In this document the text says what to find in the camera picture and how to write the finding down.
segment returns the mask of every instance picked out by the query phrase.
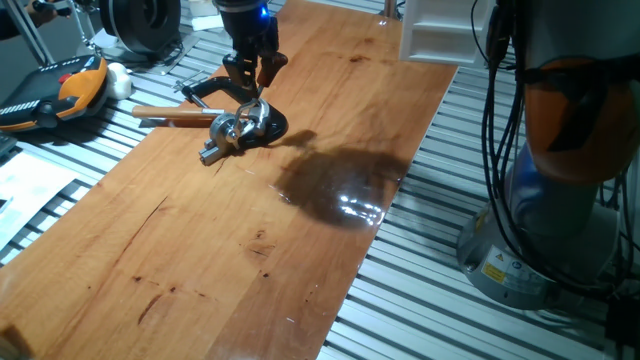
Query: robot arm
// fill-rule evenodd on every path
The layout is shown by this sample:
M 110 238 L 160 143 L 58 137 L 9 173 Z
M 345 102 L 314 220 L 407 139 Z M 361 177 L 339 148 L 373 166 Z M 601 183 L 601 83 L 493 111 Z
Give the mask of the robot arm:
M 481 211 L 458 242 L 470 281 L 494 300 L 521 309 L 571 307 L 583 296 L 609 301 L 623 294 L 634 263 L 625 175 L 640 144 L 630 86 L 640 80 L 640 45 L 627 14 L 636 14 L 638 5 L 557 5 L 497 0 L 487 35 L 481 133 L 490 210 Z M 496 75 L 509 42 L 516 58 L 515 95 L 504 133 L 494 138 Z M 518 149 L 522 114 L 526 145 Z M 517 155 L 509 166 L 512 150 Z M 612 199 L 618 187 L 625 198 L 621 215 L 594 206 L 598 187 L 612 178 L 620 184 Z M 532 270 L 523 283 L 536 294 L 514 290 L 502 279 L 484 282 L 488 270 L 475 269 L 488 263 L 492 246 L 516 255 L 520 273 Z
M 231 81 L 258 98 L 278 71 L 288 63 L 278 52 L 278 20 L 269 15 L 264 0 L 216 0 L 225 30 L 233 39 L 234 52 L 225 56 L 223 64 Z M 261 71 L 257 77 L 258 57 Z

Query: white paper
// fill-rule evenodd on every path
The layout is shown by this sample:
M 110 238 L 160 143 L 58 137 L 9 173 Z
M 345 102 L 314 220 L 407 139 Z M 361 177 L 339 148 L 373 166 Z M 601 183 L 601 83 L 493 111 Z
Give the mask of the white paper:
M 222 16 L 220 15 L 193 18 L 191 20 L 191 26 L 193 26 L 193 31 L 224 27 L 222 24 Z
M 25 153 L 1 166 L 0 197 L 10 202 L 0 213 L 0 249 L 76 176 Z
M 191 16 L 213 16 L 218 15 L 218 9 L 213 6 L 211 0 L 208 1 L 189 1 L 189 8 L 191 9 Z

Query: metal grid floor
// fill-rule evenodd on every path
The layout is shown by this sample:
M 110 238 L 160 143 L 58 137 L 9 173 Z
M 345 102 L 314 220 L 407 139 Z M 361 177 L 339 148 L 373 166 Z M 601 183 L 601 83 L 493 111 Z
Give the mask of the metal grid floor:
M 383 7 L 382 0 L 314 1 L 370 13 Z M 269 9 L 283 4 L 273 1 Z M 182 12 L 180 31 L 191 33 L 186 1 Z M 133 74 L 131 98 L 108 101 L 96 116 L 51 133 L 21 137 L 24 152 L 79 176 L 0 250 L 0 265 L 37 240 L 152 130 L 131 117 L 133 106 L 176 106 L 183 101 L 170 88 L 176 80 L 217 70 L 231 50 L 228 36 L 192 34 L 200 41 L 168 75 Z M 498 80 L 501 130 L 513 75 L 500 73 Z M 510 309 L 484 297 L 457 268 L 457 235 L 487 201 L 479 150 L 486 85 L 485 71 L 456 73 L 318 359 L 601 359 L 610 352 L 599 304 L 585 304 L 573 317 Z

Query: metal pipe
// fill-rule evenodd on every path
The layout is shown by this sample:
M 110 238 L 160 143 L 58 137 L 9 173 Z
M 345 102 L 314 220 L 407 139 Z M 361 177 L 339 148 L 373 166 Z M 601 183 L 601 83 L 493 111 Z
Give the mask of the metal pipe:
M 80 33 L 80 39 L 82 40 L 82 43 L 84 44 L 84 46 L 87 47 L 87 49 L 93 50 L 94 49 L 94 46 L 92 43 L 93 39 L 91 40 L 88 39 L 84 33 L 84 28 L 82 27 L 82 23 L 80 22 L 80 17 L 78 16 L 78 10 L 76 8 L 76 4 L 73 2 L 73 0 L 67 0 L 67 6 L 69 6 L 69 9 L 71 10 L 71 17 L 73 18 L 73 21 L 75 22 L 76 27 L 78 28 L 78 32 Z
M 42 41 L 38 29 L 31 21 L 24 7 L 18 0 L 2 0 L 2 3 L 38 64 L 43 67 L 53 64 L 55 62 L 53 56 L 51 56 L 49 49 Z

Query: wood grain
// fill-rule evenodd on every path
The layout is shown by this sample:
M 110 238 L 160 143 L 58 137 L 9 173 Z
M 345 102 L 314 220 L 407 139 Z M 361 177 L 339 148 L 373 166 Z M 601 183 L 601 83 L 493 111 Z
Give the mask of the wood grain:
M 42 359 L 312 359 L 454 67 L 401 24 L 290 0 L 264 97 L 290 124 L 210 167 L 158 128 L 0 270 L 0 330 Z M 236 106 L 224 95 L 205 99 Z

